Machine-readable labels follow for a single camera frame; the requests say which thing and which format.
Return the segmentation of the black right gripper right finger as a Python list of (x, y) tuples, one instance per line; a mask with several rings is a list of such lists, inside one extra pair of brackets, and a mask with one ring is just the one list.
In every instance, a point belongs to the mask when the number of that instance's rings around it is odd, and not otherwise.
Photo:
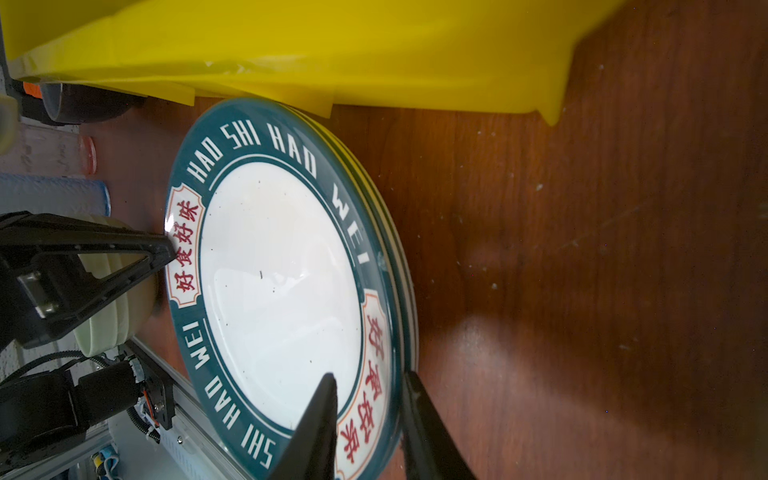
[(403, 375), (403, 452), (407, 479), (475, 479), (414, 371)]

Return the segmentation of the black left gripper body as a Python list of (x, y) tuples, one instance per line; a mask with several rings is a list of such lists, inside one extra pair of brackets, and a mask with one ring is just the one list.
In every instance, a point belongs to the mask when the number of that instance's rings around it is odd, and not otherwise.
[[(86, 254), (137, 254), (97, 278)], [(130, 228), (28, 211), (1, 216), (1, 347), (59, 340), (176, 258), (170, 239)]]

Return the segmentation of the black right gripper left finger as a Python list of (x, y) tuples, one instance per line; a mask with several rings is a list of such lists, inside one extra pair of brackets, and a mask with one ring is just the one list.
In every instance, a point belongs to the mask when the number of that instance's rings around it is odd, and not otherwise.
[(322, 376), (269, 479), (333, 479), (337, 444), (337, 382)]

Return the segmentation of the green rim lettered plate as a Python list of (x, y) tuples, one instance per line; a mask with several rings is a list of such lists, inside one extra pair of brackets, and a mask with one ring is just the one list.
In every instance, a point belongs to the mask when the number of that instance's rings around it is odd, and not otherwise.
[(379, 477), (401, 438), (418, 320), (397, 230), (359, 160), (296, 109), (220, 102), (178, 151), (164, 229), (186, 370), (242, 468), (257, 479), (275, 470), (332, 374), (332, 477)]

